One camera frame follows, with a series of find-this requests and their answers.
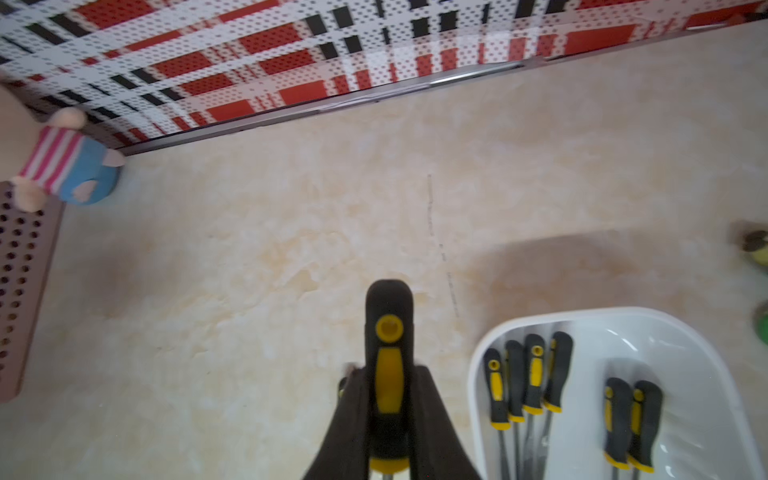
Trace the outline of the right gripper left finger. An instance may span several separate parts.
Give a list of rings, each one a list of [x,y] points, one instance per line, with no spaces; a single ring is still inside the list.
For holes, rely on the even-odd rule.
[[[353,369],[346,377],[332,420],[313,462],[304,474],[312,480],[361,480],[370,476],[369,375]]]

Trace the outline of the cartoon boy plush doll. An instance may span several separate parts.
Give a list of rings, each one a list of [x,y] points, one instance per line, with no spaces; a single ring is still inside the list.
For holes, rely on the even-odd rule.
[[[17,209],[34,213],[55,197],[89,205],[113,191],[126,157],[84,132],[84,111],[65,107],[46,121],[1,88],[1,180]]]

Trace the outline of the black yellow file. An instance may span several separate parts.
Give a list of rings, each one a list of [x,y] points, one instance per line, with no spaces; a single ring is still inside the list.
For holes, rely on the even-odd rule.
[[[370,380],[370,468],[384,479],[409,468],[414,300],[402,280],[375,281],[365,303],[365,366]]]
[[[534,436],[535,418],[543,412],[541,406],[542,381],[544,370],[544,339],[535,333],[525,337],[525,367],[526,384],[523,395],[523,411],[525,413],[526,432],[523,446],[523,478],[533,479],[534,468]]]
[[[545,409],[545,423],[536,453],[536,479],[544,479],[551,442],[551,428],[554,415],[563,410],[563,392],[569,376],[573,354],[573,338],[564,331],[556,331],[551,338],[547,384],[542,397]]]
[[[510,480],[511,470],[505,444],[505,432],[510,429],[510,423],[504,398],[501,354],[498,350],[489,348],[485,352],[483,369],[490,398],[490,423],[498,437],[500,474],[503,480]]]
[[[604,458],[610,465],[611,480],[629,471],[628,450],[632,440],[631,416],[633,390],[624,380],[609,377],[604,386]]]
[[[522,443],[520,428],[525,419],[523,414],[523,398],[526,383],[525,354],[523,345],[517,340],[508,340],[505,343],[507,358],[507,387],[508,387],[508,418],[512,423],[514,453],[515,453],[515,477],[517,480],[524,478]]]

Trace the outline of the white plastic storage box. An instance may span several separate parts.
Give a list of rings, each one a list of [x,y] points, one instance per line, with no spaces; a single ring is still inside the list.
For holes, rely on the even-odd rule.
[[[602,448],[603,385],[616,376],[629,384],[647,379],[663,394],[654,443],[654,479],[763,479],[766,476],[736,384],[714,348],[693,328],[653,309],[617,307],[568,311],[506,321],[478,344],[467,395],[476,467],[484,479],[502,476],[501,446],[510,459],[524,444],[491,425],[485,352],[504,349],[528,334],[549,340],[557,331],[574,340],[564,389],[564,410],[550,433],[548,479],[608,479]]]

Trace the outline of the pink perforated basket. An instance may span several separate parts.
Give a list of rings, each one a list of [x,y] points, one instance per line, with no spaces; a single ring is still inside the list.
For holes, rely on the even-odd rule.
[[[21,391],[39,309],[55,250],[63,203],[49,199],[37,213],[15,208],[1,184],[1,401]]]

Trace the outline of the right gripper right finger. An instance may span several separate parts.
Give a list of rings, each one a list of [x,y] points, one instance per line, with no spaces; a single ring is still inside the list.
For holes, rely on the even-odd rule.
[[[410,478],[480,479],[426,366],[413,368],[409,401]]]

